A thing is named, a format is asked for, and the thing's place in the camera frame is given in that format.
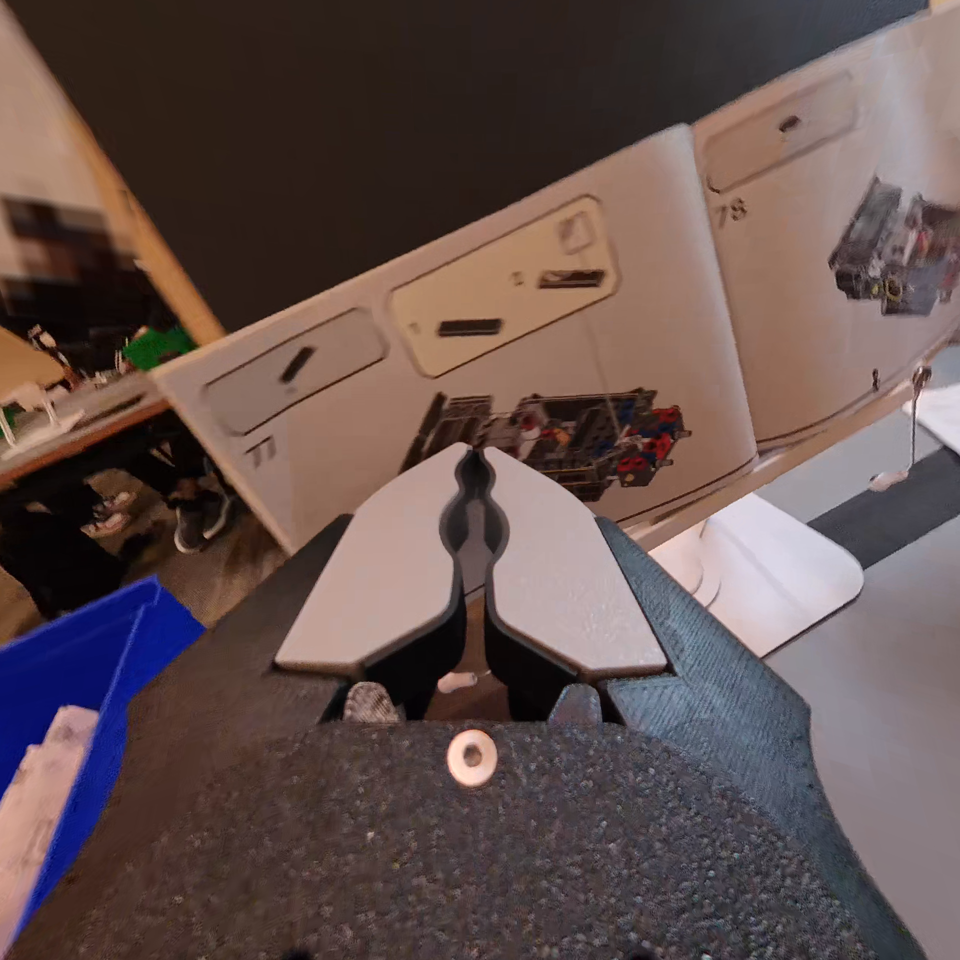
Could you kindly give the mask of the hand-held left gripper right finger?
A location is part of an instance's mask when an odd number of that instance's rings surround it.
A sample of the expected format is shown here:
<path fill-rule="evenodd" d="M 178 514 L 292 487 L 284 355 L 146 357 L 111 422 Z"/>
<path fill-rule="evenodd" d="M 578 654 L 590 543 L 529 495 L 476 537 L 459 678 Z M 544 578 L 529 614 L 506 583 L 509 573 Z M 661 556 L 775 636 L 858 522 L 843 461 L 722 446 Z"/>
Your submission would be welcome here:
<path fill-rule="evenodd" d="M 667 655 L 596 514 L 498 449 L 484 449 L 484 467 L 484 652 L 510 718 L 546 720 L 571 685 L 664 674 Z"/>

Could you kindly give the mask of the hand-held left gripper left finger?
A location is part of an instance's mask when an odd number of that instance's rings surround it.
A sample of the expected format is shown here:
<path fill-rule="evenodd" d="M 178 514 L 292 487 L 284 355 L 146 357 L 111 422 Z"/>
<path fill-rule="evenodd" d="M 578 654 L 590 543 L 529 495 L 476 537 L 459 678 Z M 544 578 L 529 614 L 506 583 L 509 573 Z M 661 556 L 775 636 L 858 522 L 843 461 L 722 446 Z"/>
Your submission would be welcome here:
<path fill-rule="evenodd" d="M 277 669 L 375 683 L 408 719 L 426 718 L 467 644 L 458 554 L 473 455 L 455 442 L 355 511 L 274 655 Z"/>

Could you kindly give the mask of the lego instruction booklet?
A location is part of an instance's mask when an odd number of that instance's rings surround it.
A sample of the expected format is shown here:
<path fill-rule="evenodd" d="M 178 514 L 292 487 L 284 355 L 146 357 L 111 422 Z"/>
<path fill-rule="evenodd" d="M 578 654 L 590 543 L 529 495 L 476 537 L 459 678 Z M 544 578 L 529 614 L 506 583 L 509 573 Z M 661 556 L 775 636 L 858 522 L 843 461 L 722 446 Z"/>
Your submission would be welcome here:
<path fill-rule="evenodd" d="M 154 378 L 289 553 L 451 445 L 653 519 L 946 342 L 957 215 L 952 2 Z"/>

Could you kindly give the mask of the white book stand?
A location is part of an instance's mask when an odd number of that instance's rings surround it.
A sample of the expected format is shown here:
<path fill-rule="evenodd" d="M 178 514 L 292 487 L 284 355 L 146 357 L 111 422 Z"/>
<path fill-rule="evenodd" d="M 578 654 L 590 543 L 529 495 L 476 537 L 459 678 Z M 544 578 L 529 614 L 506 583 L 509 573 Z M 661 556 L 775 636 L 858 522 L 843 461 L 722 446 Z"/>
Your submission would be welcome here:
<path fill-rule="evenodd" d="M 774 653 L 856 601 L 868 567 L 958 517 L 958 455 L 902 412 L 949 386 L 932 365 L 626 533 L 751 653 Z"/>

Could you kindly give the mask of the blue plastic bin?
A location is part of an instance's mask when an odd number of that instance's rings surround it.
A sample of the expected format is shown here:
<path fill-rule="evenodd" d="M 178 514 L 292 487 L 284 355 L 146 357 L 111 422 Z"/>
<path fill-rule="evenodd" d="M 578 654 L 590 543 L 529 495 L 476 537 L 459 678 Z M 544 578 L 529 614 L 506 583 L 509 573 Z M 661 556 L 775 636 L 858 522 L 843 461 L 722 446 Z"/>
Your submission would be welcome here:
<path fill-rule="evenodd" d="M 27 747 L 47 733 L 57 709 L 79 707 L 98 714 L 14 935 L 72 868 L 104 812 L 126 751 L 131 702 L 204 631 L 190 610 L 151 577 L 2 647 L 4 788 Z"/>

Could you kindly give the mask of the green plastic bin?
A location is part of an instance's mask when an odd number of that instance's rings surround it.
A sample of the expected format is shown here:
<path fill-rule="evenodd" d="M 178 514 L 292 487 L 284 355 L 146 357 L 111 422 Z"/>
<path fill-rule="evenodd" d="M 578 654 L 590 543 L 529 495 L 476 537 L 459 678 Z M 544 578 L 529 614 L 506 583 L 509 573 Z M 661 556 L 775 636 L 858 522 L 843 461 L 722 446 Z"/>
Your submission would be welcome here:
<path fill-rule="evenodd" d="M 196 349 L 197 343 L 186 329 L 177 324 L 164 330 L 145 327 L 143 332 L 126 343 L 121 354 L 126 363 L 138 372 L 148 373 Z"/>

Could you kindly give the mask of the wooden top background desk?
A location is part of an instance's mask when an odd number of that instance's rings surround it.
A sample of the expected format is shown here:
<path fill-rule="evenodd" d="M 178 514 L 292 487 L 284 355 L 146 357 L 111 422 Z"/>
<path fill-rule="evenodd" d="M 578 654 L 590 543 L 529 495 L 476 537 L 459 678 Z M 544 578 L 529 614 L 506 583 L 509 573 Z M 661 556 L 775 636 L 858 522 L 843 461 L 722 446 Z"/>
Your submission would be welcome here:
<path fill-rule="evenodd" d="M 171 409 L 153 378 L 144 373 L 129 374 L 101 388 L 76 390 L 53 404 L 57 424 L 46 414 L 31 414 L 20 433 L 13 434 L 14 445 L 2 439 L 1 491 Z"/>

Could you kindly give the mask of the black backdrop board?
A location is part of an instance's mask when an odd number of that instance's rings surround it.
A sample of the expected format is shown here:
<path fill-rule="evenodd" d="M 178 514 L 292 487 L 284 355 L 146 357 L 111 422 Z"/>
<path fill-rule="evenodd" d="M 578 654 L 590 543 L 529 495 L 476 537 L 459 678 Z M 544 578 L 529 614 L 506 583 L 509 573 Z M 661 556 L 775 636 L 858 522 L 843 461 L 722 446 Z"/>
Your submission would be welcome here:
<path fill-rule="evenodd" d="M 7 5 L 233 333 L 930 4 Z"/>

